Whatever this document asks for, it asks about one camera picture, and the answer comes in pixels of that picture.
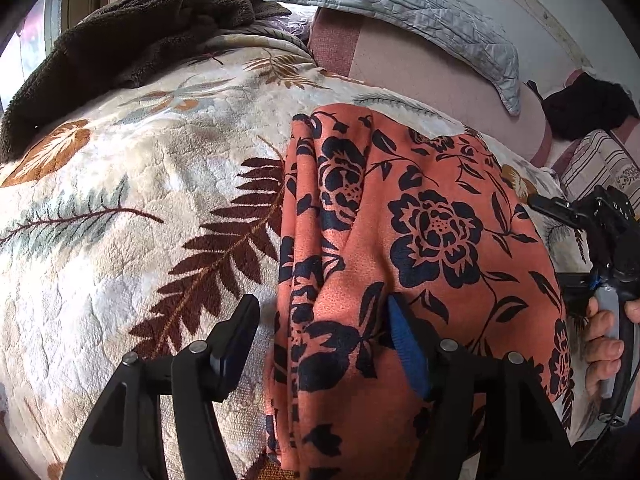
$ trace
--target bed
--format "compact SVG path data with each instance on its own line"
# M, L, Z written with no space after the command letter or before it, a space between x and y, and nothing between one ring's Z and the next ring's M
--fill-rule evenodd
M262 321L238 389L215 407L236 474L263 460L262 367L277 281L283 153L293 115L380 88L320 68L293 43L229 34L140 89L76 110L0 174L2 410L41 478L57 478L121 356L173 353L226 319L244 292ZM367 106L428 137L465 125L385 90ZM502 143L516 189L561 189ZM558 271L587 268L584 240L530 212ZM575 355L575 440L588 412ZM180 461L163 399L171 478Z

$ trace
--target window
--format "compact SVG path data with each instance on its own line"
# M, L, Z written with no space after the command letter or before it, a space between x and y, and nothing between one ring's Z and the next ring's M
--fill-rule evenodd
M0 55L0 115L60 35L62 0L38 0Z

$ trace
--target fleece blanket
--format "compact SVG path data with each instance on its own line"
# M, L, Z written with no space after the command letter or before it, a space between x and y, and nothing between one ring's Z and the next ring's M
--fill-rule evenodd
M137 88L193 56L219 29L290 14L261 0L117 0L63 32L12 98L0 162L15 160L38 128L115 88Z
M214 408L238 478L271 467L263 371L292 117L342 102L427 138L465 132L425 104L318 68L288 41L220 36L205 52L43 128L0 171L0 410L43 479L59 478L125 352L174 353L227 319L245 292L260 301L260 327L238 389ZM481 137L556 271L586 270L585 238L524 205L531 192L561 194L552 174ZM559 363L569 371L554 405L575 440L590 407L574 324L567 328L557 345L572 360ZM169 474L180 479L168 397L162 416Z

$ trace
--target black flower print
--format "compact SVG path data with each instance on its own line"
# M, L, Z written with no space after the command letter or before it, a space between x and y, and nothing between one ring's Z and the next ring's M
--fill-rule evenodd
M495 158L495 155L491 152L483 155L484 156L484 165L488 168L498 168L500 170L500 162Z
M409 138L414 144L426 144L427 140L429 140L423 134L416 132L413 128L407 128L407 132L409 133Z
M313 306L322 285L324 279L320 256L310 256L296 263L290 300L290 316L293 323L305 324L314 320Z
M265 424L267 429L267 449L269 449L272 453L275 453L278 448L278 441L276 439L275 424L273 423L273 419L273 415L267 415Z
M569 433L571 430L571 420L574 415L574 369L569 368L569 375L567 376L567 386L562 396L562 428L565 433Z
M340 249L333 245L327 238L322 237L322 273L324 280L328 280L334 272L346 268L344 258L340 255Z
M566 389L571 368L569 341L566 337L566 325L562 319L556 320L554 345L555 348L549 358L549 373L551 374L549 393L557 396Z
M364 291L358 328L332 320L315 321L305 326L302 333L304 348L297 359L292 358L295 362L300 360L300 390L315 392L333 388L344 377L352 362L350 356L356 350L356 370L366 379L378 378L372 344L382 330L382 326L378 327L378 313L384 285L384 282L373 282Z
M447 283L460 288L480 277L478 251L482 222L473 208L449 202L433 189L418 197L403 193L388 204L392 228L399 237L390 258L402 286L411 288L436 280L442 271Z
M307 436L302 439L302 444L313 444L316 449L326 456L339 456L340 436L331 432L332 424L318 424Z
M286 282L293 276L293 244L291 236L285 236L280 243L278 283Z
M538 382L542 384L542 374L545 371L545 365L540 363L536 364L533 357L530 357L529 359L527 359L527 363L529 364L529 366L531 366L531 368L533 368L533 371L535 372L538 378Z
M291 171L285 174L287 180L287 190L295 196L298 192L298 165L294 162L291 165Z
M416 132L413 128L408 128L409 137L414 144L425 144L435 149L438 153L446 152L454 147L451 137L441 136L435 139L425 137L423 134Z
M311 117L306 114L296 114L292 117L292 120L305 123L314 139L319 139L322 136L322 122L316 117L316 114L312 114Z
M431 146L438 153L446 152L454 147L454 142L451 137L440 136L435 139L429 139L426 142L427 146Z
M322 229L345 231L356 218L362 198L366 155L349 139L329 137L318 157Z

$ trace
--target black cloth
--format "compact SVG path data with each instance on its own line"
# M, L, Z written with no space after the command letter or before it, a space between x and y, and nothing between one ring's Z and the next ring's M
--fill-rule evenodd
M529 87L529 89L536 95L536 97L538 98L538 101L542 102L544 101L544 99L542 98L542 95L540 95L540 92L538 91L538 85L536 84L535 81L532 81L531 79L529 79L525 85L527 85L527 87Z
M192 56L219 28L290 14L262 0L119 0L66 30L9 103L0 162L18 158L39 128L115 88L138 88Z
M546 120L556 137L581 139L593 130L619 127L627 117L638 118L634 102L622 86L581 73L567 88L542 101Z

